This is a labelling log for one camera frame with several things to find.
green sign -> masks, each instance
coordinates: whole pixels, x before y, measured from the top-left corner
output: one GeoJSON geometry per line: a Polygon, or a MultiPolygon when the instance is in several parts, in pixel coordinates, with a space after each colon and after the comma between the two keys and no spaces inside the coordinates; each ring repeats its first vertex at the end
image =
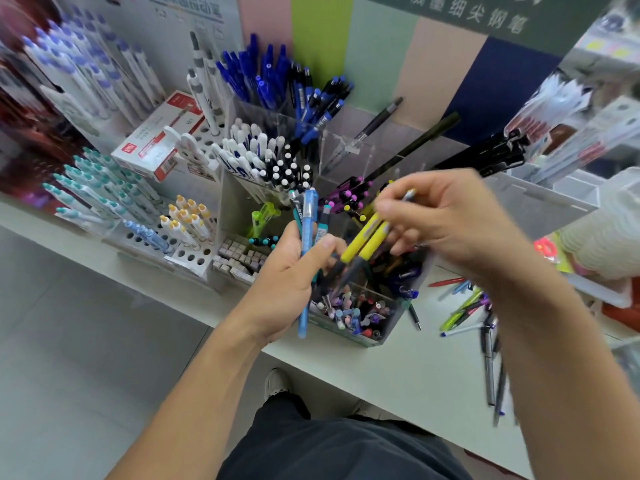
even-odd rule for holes
{"type": "Polygon", "coordinates": [[[564,56],[610,0],[371,1],[564,56]]]}

shoe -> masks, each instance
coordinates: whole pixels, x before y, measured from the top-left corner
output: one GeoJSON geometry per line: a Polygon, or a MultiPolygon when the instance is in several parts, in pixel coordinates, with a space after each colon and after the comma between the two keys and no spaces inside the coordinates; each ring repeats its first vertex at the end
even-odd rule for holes
{"type": "Polygon", "coordinates": [[[359,400],[356,403],[355,408],[353,409],[353,412],[351,413],[352,415],[358,415],[358,416],[364,416],[365,418],[369,418],[369,419],[376,419],[379,421],[384,421],[387,419],[396,419],[396,420],[400,420],[402,421],[402,418],[398,418],[398,416],[395,416],[387,411],[385,411],[384,409],[381,409],[377,406],[374,406],[371,403],[368,403],[366,401],[363,400],[359,400]]]}
{"type": "Polygon", "coordinates": [[[291,392],[291,379],[282,369],[272,369],[264,381],[264,400],[281,392],[291,392]]]}

forearm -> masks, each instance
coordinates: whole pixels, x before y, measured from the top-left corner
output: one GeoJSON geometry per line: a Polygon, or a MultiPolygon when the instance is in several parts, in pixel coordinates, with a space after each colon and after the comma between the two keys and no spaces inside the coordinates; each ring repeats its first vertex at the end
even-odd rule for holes
{"type": "Polygon", "coordinates": [[[107,480],[215,478],[259,352],[235,321],[217,327],[107,480]]]}
{"type": "Polygon", "coordinates": [[[536,478],[636,478],[640,404],[598,323],[548,263],[522,264],[486,290],[536,478]]]}

white counter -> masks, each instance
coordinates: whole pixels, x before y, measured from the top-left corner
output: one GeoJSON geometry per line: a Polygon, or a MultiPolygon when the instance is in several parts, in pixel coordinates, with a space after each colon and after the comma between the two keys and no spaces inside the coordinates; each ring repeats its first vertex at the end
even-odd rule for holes
{"type": "MultiPolygon", "coordinates": [[[[15,204],[0,195],[1,225],[210,326],[235,306],[241,292],[213,290],[123,256],[72,225],[15,204]]],[[[436,268],[427,283],[455,277],[436,268]]],[[[465,300],[437,301],[443,288],[420,290],[414,307],[422,331],[408,314],[380,347],[364,349],[310,326],[300,340],[292,330],[264,352],[364,399],[523,477],[532,478],[520,429],[508,415],[492,427],[484,396],[484,369],[477,333],[440,338],[438,327],[465,300]]],[[[608,335],[627,338],[628,329],[605,324],[608,335]]]]}

logo on box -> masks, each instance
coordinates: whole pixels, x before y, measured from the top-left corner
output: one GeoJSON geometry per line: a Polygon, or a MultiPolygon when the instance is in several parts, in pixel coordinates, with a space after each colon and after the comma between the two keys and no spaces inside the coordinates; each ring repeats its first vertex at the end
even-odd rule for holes
{"type": "Polygon", "coordinates": [[[123,152],[125,152],[125,153],[129,153],[129,154],[131,154],[131,153],[133,153],[134,151],[136,151],[136,148],[137,148],[137,147],[138,147],[138,146],[137,146],[137,145],[135,145],[135,144],[133,144],[133,143],[127,143],[126,145],[124,145],[124,146],[122,147],[122,151],[123,151],[123,152]]]}

